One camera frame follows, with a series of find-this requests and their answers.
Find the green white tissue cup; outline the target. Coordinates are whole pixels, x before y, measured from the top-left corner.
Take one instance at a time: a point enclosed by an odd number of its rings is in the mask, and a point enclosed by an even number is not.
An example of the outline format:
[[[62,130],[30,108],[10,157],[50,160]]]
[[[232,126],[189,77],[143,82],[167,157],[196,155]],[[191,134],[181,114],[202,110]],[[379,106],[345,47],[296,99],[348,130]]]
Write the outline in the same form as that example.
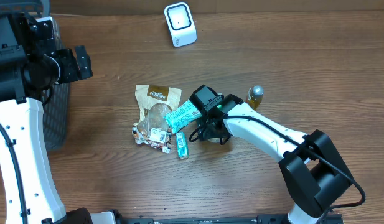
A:
[[[222,142],[222,139],[221,138],[210,138],[209,141],[212,143],[219,143],[220,144]]]

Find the green Kleenex tissue pack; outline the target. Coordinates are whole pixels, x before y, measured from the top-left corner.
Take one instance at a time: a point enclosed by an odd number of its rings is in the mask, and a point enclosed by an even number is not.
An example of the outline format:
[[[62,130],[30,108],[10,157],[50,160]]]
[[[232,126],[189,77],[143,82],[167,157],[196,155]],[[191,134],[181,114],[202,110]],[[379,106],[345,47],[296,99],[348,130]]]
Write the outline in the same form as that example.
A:
[[[189,158],[189,148],[187,140],[183,132],[176,133],[177,153],[181,159]]]

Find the teal snack packet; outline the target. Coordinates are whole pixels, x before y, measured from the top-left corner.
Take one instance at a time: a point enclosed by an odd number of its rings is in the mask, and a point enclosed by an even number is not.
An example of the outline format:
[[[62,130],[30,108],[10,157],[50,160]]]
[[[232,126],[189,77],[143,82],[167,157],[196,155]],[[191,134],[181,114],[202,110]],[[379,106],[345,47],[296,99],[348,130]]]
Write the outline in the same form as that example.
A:
[[[195,105],[190,100],[187,100],[176,110],[165,115],[164,119],[171,127],[172,134],[175,134],[201,116],[201,112],[195,107]]]

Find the yellow bottle silver cap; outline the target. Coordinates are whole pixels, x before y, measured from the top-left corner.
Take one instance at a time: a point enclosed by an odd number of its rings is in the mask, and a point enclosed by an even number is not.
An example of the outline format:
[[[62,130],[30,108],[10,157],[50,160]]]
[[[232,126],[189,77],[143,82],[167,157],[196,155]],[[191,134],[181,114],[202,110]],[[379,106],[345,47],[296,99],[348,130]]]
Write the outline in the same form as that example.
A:
[[[246,103],[248,103],[251,108],[256,110],[263,100],[263,95],[263,87],[260,85],[255,85],[248,90]]]

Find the small printed snack bag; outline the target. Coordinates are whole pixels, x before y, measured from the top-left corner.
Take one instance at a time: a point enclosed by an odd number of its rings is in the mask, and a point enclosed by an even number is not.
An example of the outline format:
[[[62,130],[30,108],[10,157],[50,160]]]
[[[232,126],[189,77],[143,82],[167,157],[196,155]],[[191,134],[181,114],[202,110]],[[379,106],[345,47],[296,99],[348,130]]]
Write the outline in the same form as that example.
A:
[[[137,123],[132,127],[132,134],[136,144],[146,144],[163,153],[170,153],[172,129],[150,128],[148,131],[139,129]]]

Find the brown cookie pouch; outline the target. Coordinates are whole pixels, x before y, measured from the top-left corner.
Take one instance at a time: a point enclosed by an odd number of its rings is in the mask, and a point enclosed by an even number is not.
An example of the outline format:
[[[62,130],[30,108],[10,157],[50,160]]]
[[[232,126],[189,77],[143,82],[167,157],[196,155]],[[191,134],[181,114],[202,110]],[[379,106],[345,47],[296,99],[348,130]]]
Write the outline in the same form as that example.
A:
[[[178,108],[182,90],[168,86],[136,85],[135,97],[140,109],[137,130],[146,137],[151,129],[168,131],[164,117]]]

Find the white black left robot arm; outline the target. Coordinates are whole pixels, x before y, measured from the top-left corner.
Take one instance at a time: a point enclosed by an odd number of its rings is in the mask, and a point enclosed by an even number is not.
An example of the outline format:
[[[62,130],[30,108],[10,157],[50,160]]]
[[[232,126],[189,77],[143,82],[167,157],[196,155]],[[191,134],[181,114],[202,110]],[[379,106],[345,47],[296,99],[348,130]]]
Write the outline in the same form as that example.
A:
[[[84,48],[59,47],[51,17],[0,15],[0,166],[8,223],[114,223],[112,211],[67,212],[43,133],[44,91],[93,75]]]

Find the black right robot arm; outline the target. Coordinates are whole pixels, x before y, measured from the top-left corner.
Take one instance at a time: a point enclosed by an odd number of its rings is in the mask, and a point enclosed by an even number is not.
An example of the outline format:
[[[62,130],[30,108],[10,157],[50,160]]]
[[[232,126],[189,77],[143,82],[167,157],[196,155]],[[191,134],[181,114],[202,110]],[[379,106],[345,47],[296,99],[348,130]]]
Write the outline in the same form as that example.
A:
[[[328,135],[294,131],[257,113],[241,98],[213,94],[190,101],[208,124],[220,125],[271,156],[294,201],[288,223],[317,223],[351,186],[352,174]]]

